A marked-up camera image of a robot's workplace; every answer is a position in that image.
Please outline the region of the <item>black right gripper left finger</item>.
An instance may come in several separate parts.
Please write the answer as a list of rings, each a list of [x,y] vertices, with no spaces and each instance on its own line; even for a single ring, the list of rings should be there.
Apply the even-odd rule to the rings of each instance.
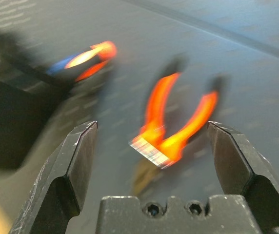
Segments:
[[[44,162],[11,234],[63,234],[84,206],[97,121],[75,127]]]

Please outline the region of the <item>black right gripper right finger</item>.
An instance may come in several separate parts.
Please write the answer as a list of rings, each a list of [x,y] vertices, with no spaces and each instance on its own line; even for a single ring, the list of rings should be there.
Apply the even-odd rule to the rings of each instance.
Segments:
[[[279,176],[270,162],[234,128],[210,121],[207,133],[223,192],[245,198],[264,234],[279,233]]]

